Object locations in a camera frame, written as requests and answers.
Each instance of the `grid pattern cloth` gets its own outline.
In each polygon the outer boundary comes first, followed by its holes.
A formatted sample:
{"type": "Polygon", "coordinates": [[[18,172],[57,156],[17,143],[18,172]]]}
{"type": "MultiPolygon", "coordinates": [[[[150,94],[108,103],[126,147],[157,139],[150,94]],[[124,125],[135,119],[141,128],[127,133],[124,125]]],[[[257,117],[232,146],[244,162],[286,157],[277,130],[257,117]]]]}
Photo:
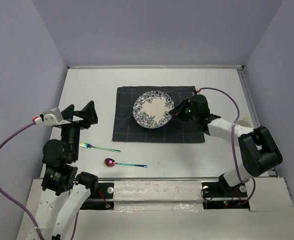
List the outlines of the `grid pattern cloth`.
{"type": "Polygon", "coordinates": [[[176,117],[162,127],[148,129],[140,126],[133,116],[133,105],[139,96],[149,91],[168,94],[177,107],[193,95],[194,86],[123,86],[117,88],[116,113],[113,124],[114,142],[146,143],[204,143],[204,133],[189,120],[182,122],[176,117]]]}

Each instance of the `gray wall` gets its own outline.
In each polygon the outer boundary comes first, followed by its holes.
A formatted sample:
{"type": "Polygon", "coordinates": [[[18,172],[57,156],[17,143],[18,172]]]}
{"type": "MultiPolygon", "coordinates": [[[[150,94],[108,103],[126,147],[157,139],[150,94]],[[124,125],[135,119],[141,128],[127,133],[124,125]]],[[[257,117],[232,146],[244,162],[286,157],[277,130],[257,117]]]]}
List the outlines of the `gray wall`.
{"type": "MultiPolygon", "coordinates": [[[[0,0],[0,143],[58,104],[66,72],[31,0],[0,0]]],[[[34,126],[0,151],[0,185],[24,204],[49,134],[34,126]]],[[[16,239],[22,214],[0,194],[0,240],[16,239]]]]}
{"type": "Polygon", "coordinates": [[[244,65],[282,0],[33,0],[67,66],[244,65]]]}
{"type": "Polygon", "coordinates": [[[277,172],[287,178],[294,203],[294,0],[284,0],[245,76],[259,120],[270,129],[283,155],[277,172]]]}

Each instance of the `black cloth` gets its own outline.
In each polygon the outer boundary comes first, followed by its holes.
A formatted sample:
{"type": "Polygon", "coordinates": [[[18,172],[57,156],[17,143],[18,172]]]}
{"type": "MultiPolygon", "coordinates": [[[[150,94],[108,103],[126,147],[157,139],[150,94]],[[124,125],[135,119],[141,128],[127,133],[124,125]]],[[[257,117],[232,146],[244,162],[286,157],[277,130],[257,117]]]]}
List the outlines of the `black cloth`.
{"type": "Polygon", "coordinates": [[[117,88],[116,113],[113,124],[114,142],[147,143],[204,143],[204,134],[189,120],[182,122],[176,117],[162,127],[148,129],[134,119],[133,105],[139,96],[148,91],[162,91],[168,94],[175,107],[184,99],[191,98],[194,86],[123,86],[117,88]]]}

